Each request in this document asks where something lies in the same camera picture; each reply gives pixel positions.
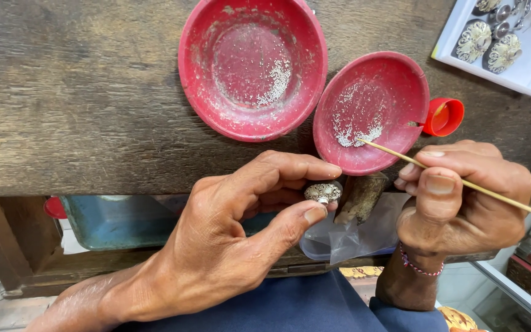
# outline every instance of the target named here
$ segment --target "blue trousers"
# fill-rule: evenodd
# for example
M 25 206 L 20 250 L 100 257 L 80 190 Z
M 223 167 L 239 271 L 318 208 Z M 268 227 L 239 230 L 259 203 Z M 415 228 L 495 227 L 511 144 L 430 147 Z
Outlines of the blue trousers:
M 190 315 L 129 322 L 114 332 L 447 332 L 440 312 L 404 311 L 372 298 L 368 308 L 345 277 L 266 279 L 257 289 Z

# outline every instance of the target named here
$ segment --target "red string bracelet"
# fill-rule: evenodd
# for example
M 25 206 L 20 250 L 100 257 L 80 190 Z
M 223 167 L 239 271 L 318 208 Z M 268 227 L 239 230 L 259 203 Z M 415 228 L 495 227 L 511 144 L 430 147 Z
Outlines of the red string bracelet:
M 444 262 L 442 262 L 442 267 L 439 269 L 438 272 L 434 272 L 434 273 L 423 272 L 421 269 L 419 269 L 415 265 L 411 264 L 411 262 L 409 261 L 409 256 L 407 256 L 407 253 L 405 253 L 403 251 L 403 243 L 399 241 L 399 245 L 401 247 L 401 257 L 402 257 L 403 261 L 405 262 L 405 268 L 406 267 L 412 267 L 413 270 L 419 272 L 420 274 L 424 274 L 424 275 L 428 275 L 428 276 L 439 276 L 440 274 L 442 274 L 442 271 L 444 270 Z

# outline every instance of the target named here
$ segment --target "red bowl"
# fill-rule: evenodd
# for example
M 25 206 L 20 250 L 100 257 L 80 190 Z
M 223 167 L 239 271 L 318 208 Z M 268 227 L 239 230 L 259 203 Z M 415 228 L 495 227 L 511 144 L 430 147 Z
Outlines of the red bowl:
M 383 170 L 398 158 L 369 145 L 357 147 L 356 136 L 404 154 L 423 129 L 414 122 L 425 121 L 429 103 L 430 89 L 415 61 L 387 51 L 360 57 L 335 75 L 321 96 L 313 123 L 317 151 L 350 176 Z
M 246 142 L 298 127 L 321 96 L 327 62 L 303 0 L 202 0 L 179 42 L 179 77 L 196 113 Z

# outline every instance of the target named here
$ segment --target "hand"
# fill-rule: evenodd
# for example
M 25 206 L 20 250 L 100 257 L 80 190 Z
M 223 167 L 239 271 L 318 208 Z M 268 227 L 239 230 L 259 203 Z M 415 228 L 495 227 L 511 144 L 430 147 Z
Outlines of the hand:
M 119 321 L 152 321 L 195 313 L 261 284 L 302 234 L 327 216 L 306 201 L 306 180 L 330 180 L 341 169 L 310 155 L 268 151 L 228 176 L 201 179 L 165 247 L 104 297 Z M 337 204 L 329 206 L 330 210 Z M 281 211 L 247 238 L 241 222 Z
M 472 140 L 432 145 L 415 159 L 429 168 L 409 164 L 395 181 L 398 189 L 414 196 L 397 221 L 397 233 L 409 256 L 443 259 L 484 252 L 514 245 L 524 236 L 526 212 L 462 187 L 461 177 L 529 204 L 530 172 L 504 160 L 494 145 Z

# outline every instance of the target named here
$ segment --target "red bottle cap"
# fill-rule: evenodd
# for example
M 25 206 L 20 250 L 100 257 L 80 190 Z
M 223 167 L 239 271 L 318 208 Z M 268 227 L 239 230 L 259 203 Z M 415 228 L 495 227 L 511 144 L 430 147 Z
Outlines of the red bottle cap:
M 452 98 L 436 98 L 430 101 L 430 111 L 423 125 L 423 132 L 443 137 L 453 133 L 464 118 L 464 105 Z
M 44 202 L 44 212 L 46 212 L 47 215 L 56 219 L 67 218 L 65 208 L 63 208 L 61 200 L 56 196 L 51 197 L 46 202 Z

